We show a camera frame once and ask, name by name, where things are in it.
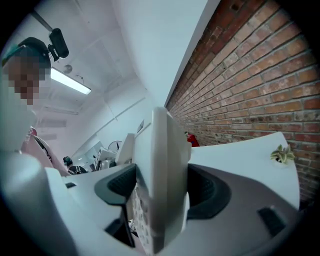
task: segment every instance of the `ceiling light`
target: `ceiling light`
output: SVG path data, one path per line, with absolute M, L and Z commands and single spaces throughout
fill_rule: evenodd
M 72 89 L 75 89 L 78 92 L 83 93 L 85 95 L 88 95 L 91 92 L 90 88 L 61 73 L 54 67 L 51 68 L 51 79 L 56 80 L 59 83 L 64 84 L 65 86 L 68 86 Z

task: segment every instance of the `ceiling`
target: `ceiling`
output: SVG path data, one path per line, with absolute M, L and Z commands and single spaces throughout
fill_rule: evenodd
M 51 59 L 51 65 L 60 71 L 72 65 L 68 75 L 91 88 L 85 95 L 51 79 L 40 84 L 33 105 L 38 117 L 35 128 L 40 137 L 55 140 L 79 112 L 132 76 L 134 69 L 111 0 L 44 0 L 35 10 L 52 28 L 61 29 L 69 49 L 67 58 Z M 48 36 L 29 15 L 12 35 L 11 43 L 35 37 L 48 45 Z

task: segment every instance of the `succulent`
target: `succulent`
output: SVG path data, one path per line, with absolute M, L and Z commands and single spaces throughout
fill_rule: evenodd
M 275 159 L 276 161 L 283 163 L 283 164 L 287 164 L 288 160 L 295 159 L 295 155 L 291 151 L 290 145 L 283 148 L 281 144 L 277 147 L 277 149 L 275 151 L 273 151 L 271 153 L 270 157 L 271 157 L 271 159 Z

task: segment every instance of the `red object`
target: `red object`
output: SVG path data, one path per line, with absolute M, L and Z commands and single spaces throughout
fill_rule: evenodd
M 187 136 L 188 142 L 191 142 L 192 147 L 200 147 L 200 145 L 196 139 L 196 136 L 194 136 L 193 134 L 190 134 L 190 133 L 188 133 L 186 136 Z

